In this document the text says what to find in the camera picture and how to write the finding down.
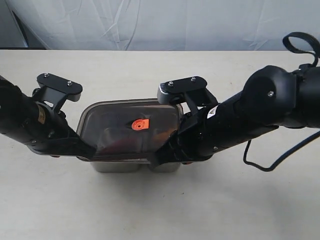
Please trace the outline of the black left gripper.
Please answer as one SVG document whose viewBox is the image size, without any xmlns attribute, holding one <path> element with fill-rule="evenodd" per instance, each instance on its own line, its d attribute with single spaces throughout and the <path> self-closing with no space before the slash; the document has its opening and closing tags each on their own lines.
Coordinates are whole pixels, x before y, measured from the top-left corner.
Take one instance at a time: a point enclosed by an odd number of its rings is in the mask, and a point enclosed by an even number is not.
<svg viewBox="0 0 320 240">
<path fill-rule="evenodd" d="M 62 110 L 53 110 L 43 102 L 36 102 L 39 111 L 44 113 L 44 123 L 33 130 L 29 150 L 38 155 L 53 158 L 77 157 L 92 159 L 97 148 L 85 142 L 68 124 Z"/>
</svg>

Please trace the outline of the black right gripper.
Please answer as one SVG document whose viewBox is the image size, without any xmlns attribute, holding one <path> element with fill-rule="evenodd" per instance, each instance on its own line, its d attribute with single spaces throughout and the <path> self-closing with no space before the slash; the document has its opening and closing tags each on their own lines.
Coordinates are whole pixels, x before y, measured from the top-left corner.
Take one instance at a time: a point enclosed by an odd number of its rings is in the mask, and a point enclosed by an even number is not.
<svg viewBox="0 0 320 240">
<path fill-rule="evenodd" d="M 214 105 L 189 111 L 180 119 L 178 128 L 148 156 L 153 167 L 167 164 L 190 165 L 209 160 L 215 154 L 212 130 L 207 121 Z"/>
</svg>

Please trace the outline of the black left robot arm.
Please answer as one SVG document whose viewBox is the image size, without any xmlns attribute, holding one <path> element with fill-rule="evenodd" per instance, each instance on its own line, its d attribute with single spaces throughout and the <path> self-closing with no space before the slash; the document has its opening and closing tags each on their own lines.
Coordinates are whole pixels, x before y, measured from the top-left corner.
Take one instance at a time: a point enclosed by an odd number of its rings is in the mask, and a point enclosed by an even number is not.
<svg viewBox="0 0 320 240">
<path fill-rule="evenodd" d="M 80 99 L 83 87 L 52 73 L 42 73 L 36 81 L 39 87 L 27 96 L 17 85 L 0 78 L 0 133 L 38 155 L 92 159 L 96 147 L 69 126 L 61 110 L 67 100 Z"/>
</svg>

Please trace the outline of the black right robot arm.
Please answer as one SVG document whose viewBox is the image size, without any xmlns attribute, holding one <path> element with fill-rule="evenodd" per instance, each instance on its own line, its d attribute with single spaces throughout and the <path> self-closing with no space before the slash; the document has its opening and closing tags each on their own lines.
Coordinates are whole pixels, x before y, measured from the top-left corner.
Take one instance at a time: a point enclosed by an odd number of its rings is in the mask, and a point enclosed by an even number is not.
<svg viewBox="0 0 320 240">
<path fill-rule="evenodd" d="M 288 72 L 265 66 L 223 102 L 210 93 L 202 77 L 161 83 L 157 98 L 161 104 L 187 103 L 190 112 L 148 161 L 155 167 L 203 162 L 279 127 L 319 128 L 320 69 L 303 66 Z"/>
</svg>

